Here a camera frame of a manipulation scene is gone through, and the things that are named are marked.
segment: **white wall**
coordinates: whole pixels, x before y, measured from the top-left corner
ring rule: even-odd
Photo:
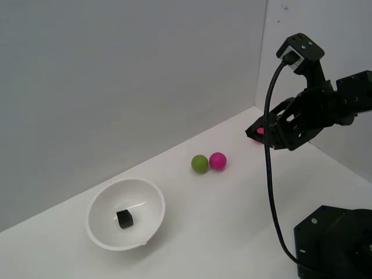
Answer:
[[[252,106],[265,6],[1,1],[0,231]]]
[[[372,70],[372,1],[269,0],[265,22],[256,106],[263,109],[270,79],[279,65],[276,52],[290,35],[304,33],[325,51],[325,77],[335,81]],[[284,69],[275,88],[272,107],[306,87],[304,77]],[[323,130],[312,143],[337,161],[372,181],[372,113],[356,118],[349,127]]]

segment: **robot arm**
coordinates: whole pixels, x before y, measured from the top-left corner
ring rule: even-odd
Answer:
[[[337,80],[334,91],[321,68],[324,51],[315,42],[301,33],[293,35],[283,43],[277,57],[282,59],[289,52],[299,56],[290,67],[295,74],[306,77],[307,88],[270,112],[270,147],[293,151],[323,128],[351,125],[358,113],[372,110],[372,71]],[[246,130],[247,136],[263,143],[263,135],[257,132],[262,127],[263,117],[260,117]]]

